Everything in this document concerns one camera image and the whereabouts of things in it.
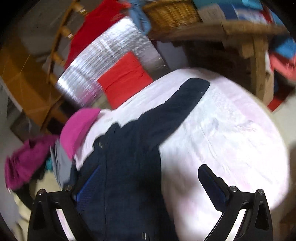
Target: long sleeve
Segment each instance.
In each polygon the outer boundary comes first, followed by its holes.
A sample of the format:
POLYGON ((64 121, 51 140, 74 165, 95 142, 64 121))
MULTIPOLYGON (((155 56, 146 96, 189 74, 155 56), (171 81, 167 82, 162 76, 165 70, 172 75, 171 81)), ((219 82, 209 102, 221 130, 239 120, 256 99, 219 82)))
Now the long sleeve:
POLYGON ((165 103, 142 114, 137 122, 140 141, 149 150, 164 142, 186 119, 210 83, 190 78, 165 103))

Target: metal bolt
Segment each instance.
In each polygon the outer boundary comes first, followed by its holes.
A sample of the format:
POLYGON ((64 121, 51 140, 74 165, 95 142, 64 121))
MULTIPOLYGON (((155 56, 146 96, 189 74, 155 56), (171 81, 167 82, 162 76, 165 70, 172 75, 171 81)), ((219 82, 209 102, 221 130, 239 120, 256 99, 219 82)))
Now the metal bolt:
POLYGON ((66 192, 71 191, 71 190, 72 190, 72 186, 70 186, 70 185, 65 186, 64 190, 65 190, 66 192))
POLYGON ((37 192, 37 194, 38 194, 38 195, 42 195, 42 194, 45 193, 45 192, 46 192, 45 189, 42 188, 42 189, 40 189, 40 190, 37 192))
POLYGON ((262 189, 258 189, 258 192, 260 193, 260 195, 264 194, 264 191, 262 189))
POLYGON ((231 190, 232 192, 237 192, 238 189, 237 189, 236 186, 231 186, 231 187, 230 187, 230 190, 231 190))

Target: clothing pile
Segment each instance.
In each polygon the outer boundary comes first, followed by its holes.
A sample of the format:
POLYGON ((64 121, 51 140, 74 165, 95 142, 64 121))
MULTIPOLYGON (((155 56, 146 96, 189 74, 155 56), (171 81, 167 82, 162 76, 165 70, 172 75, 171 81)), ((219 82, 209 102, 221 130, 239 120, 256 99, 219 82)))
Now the clothing pile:
MULTIPOLYGON (((51 142, 36 166, 45 165, 51 154, 57 182, 73 186, 73 202, 96 240, 142 240, 143 235, 149 240, 178 240, 162 196, 159 145, 182 124, 209 86, 206 80, 188 79, 170 99, 137 120, 122 127, 114 123, 94 141, 83 162, 77 162, 75 154, 99 121, 99 109, 79 110, 60 138, 42 137, 51 142)), ((7 166, 12 160, 7 159, 7 166)), ((20 172, 17 167, 5 171, 14 171, 14 176, 20 172)))

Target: metallic foil sheet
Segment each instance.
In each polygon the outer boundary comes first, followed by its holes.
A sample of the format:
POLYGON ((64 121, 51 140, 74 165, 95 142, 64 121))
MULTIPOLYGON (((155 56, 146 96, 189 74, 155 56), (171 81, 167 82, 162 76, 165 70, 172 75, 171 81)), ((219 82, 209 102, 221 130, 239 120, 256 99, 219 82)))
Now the metallic foil sheet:
POLYGON ((78 55, 61 75, 56 88, 77 106, 90 106, 103 94, 98 78, 129 51, 137 56, 153 80, 169 72, 150 40, 131 18, 124 17, 78 55))

